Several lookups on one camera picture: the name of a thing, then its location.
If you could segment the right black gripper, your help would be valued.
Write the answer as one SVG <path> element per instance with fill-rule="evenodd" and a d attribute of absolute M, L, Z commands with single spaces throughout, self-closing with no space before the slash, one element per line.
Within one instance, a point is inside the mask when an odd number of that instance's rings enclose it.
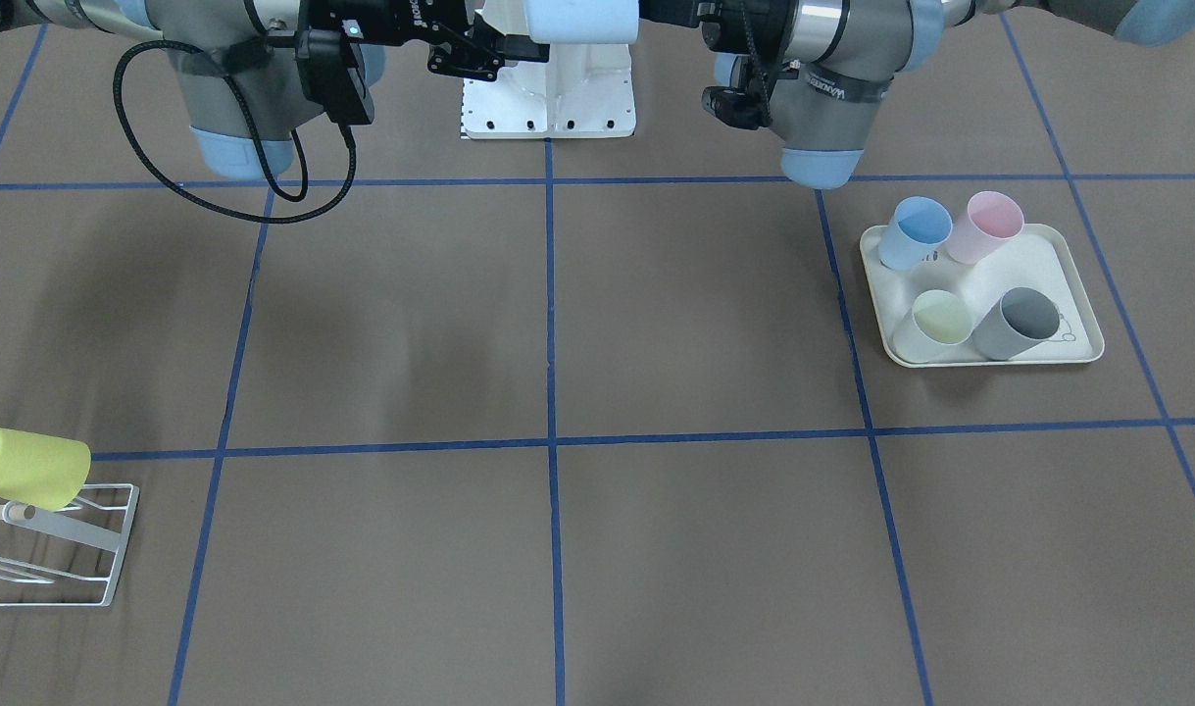
<path fill-rule="evenodd" d="M 466 1 L 310 1 L 310 39 L 380 47 L 423 41 L 431 47 L 427 63 L 433 75 L 488 82 L 511 62 L 551 59 L 549 44 L 474 26 L 473 19 Z"/>

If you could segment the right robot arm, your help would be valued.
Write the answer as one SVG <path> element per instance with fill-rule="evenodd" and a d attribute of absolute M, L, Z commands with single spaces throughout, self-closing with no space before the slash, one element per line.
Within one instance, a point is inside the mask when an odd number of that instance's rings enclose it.
<path fill-rule="evenodd" d="M 433 73 L 484 81 L 511 60 L 549 59 L 467 1 L 0 1 L 0 33 L 39 24 L 166 53 L 208 168 L 243 180 L 283 174 L 312 118 L 370 124 L 386 47 L 422 41 Z"/>

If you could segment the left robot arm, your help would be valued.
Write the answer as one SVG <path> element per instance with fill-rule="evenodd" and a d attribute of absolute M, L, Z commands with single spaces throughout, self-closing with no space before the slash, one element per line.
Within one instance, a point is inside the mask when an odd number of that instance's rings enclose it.
<path fill-rule="evenodd" d="M 948 27 L 1015 1 L 643 1 L 643 20 L 699 27 L 717 54 L 703 108 L 782 139 L 782 172 L 811 189 L 851 179 L 894 76 L 927 63 Z"/>

